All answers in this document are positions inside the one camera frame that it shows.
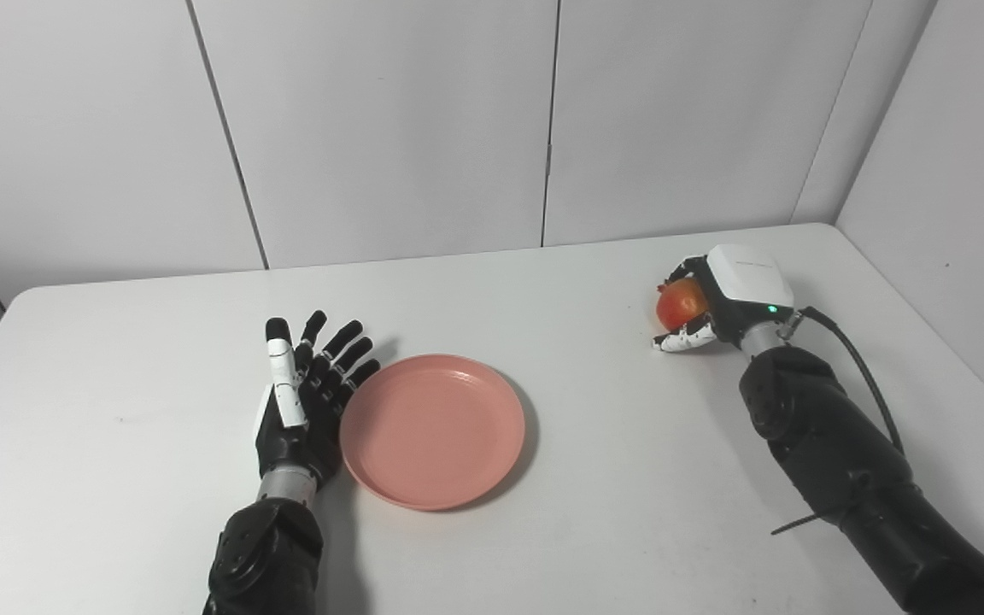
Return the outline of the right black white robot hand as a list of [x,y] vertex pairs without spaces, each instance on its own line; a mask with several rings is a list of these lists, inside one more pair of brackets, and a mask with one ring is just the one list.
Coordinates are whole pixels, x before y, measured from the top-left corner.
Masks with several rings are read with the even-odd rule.
[[795,296],[780,267],[761,249],[721,244],[684,258],[657,288],[663,334],[653,349],[687,353],[719,342],[752,358],[786,345],[782,324],[795,314]]

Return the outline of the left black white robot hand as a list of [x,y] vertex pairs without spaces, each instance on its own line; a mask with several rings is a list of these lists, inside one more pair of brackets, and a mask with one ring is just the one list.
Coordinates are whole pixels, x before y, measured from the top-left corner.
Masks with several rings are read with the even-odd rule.
[[380,370],[380,362],[370,356],[372,339],[358,319],[318,346],[325,323],[323,311],[313,312],[295,339],[288,320],[266,322],[271,385],[256,436],[262,476],[297,467],[312,476],[317,489],[331,482],[343,463],[339,430],[345,408]]

